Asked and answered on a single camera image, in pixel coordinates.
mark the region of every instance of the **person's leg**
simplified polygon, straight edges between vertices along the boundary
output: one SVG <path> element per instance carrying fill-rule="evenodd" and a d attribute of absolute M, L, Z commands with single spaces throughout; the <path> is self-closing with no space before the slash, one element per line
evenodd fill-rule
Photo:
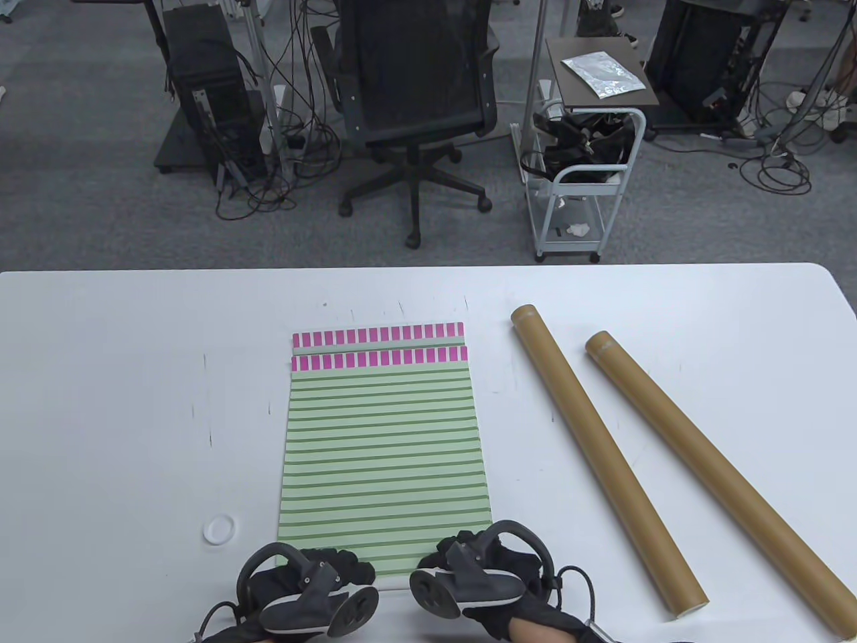
<path fill-rule="evenodd" d="M 578 7 L 578 38 L 602 38 L 610 36 L 625 36 L 631 43 L 632 47 L 637 46 L 637 39 L 632 35 L 623 33 L 616 26 L 614 20 L 614 8 L 611 7 L 610 0 L 604 0 L 603 4 L 597 9 L 593 9 L 587 0 L 580 0 Z"/>
<path fill-rule="evenodd" d="M 851 38 L 851 42 L 842 54 L 839 61 L 839 73 L 836 74 L 834 90 L 841 96 L 851 98 L 851 94 L 857 88 L 857 41 Z"/>

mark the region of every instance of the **white table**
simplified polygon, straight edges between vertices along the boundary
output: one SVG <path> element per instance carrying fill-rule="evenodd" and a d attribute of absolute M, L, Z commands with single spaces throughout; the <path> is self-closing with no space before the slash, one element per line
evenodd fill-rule
<path fill-rule="evenodd" d="M 708 592 L 694 615 L 668 622 L 514 337 L 522 303 Z M 494 517 L 587 569 L 615 638 L 834 639 L 584 355 L 608 329 L 857 588 L 854 313 L 821 267 L 722 265 L 0 275 L 3 640 L 188 640 L 275 538 L 291 332 L 439 320 L 466 323 Z M 204 545 L 221 512 L 236 537 Z M 581 585 L 565 596 L 585 613 Z M 384 592 L 350 640 L 481 638 Z"/>

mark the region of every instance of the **hand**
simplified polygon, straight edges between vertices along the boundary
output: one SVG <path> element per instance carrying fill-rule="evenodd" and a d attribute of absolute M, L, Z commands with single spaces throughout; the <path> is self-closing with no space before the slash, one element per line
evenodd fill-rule
<path fill-rule="evenodd" d="M 301 553 L 312 562 L 327 562 L 336 569 L 339 582 L 333 589 L 353 584 L 372 585 L 375 582 L 375 568 L 368 562 L 360 562 L 357 556 L 348 550 L 336 551 L 301 550 Z M 257 572 L 247 581 L 249 591 L 249 613 L 243 622 L 224 629 L 203 639 L 203 643 L 304 643 L 319 633 L 309 634 L 271 634 L 259 623 L 259 612 L 266 605 L 278 598 L 291 596 L 301 592 L 301 570 L 293 563 Z M 201 635 L 211 613 L 203 622 Z"/>
<path fill-rule="evenodd" d="M 469 543 L 479 534 L 459 532 L 458 536 L 444 538 L 437 545 L 437 551 L 420 561 L 420 568 L 449 569 L 446 552 L 453 543 Z M 479 622 L 491 636 L 497 640 L 512 640 L 509 624 L 512 619 L 536 623 L 548 628 L 558 629 L 571 634 L 581 641 L 590 632 L 579 619 L 565 614 L 552 605 L 537 598 L 534 592 L 541 587 L 540 569 L 542 562 L 535 554 L 525 554 L 509 550 L 495 538 L 485 552 L 486 569 L 502 569 L 518 576 L 528 588 L 527 593 L 516 603 L 496 607 L 479 607 L 464 610 L 464 615 Z"/>

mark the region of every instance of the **cardboard tube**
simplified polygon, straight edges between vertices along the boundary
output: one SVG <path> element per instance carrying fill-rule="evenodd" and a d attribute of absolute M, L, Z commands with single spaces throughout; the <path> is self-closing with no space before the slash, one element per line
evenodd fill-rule
<path fill-rule="evenodd" d="M 857 636 L 857 598 L 609 333 L 586 351 L 744 527 L 830 629 Z"/>
<path fill-rule="evenodd" d="M 708 597 L 536 308 L 521 306 L 512 313 L 512 323 L 664 603 L 676 616 L 707 604 Z"/>

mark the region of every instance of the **dark tabletop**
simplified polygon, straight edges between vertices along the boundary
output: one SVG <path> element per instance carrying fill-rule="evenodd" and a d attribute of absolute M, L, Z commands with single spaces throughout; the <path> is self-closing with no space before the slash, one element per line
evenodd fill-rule
<path fill-rule="evenodd" d="M 582 56 L 594 51 L 606 51 L 622 67 L 637 76 L 645 84 L 645 89 L 599 99 L 580 76 L 562 63 L 566 58 Z M 637 52 L 624 37 L 550 38 L 548 54 L 550 62 L 554 65 L 556 82 L 566 107 L 641 107 L 658 104 L 655 92 L 652 91 L 649 79 L 646 78 L 643 67 L 640 65 Z"/>

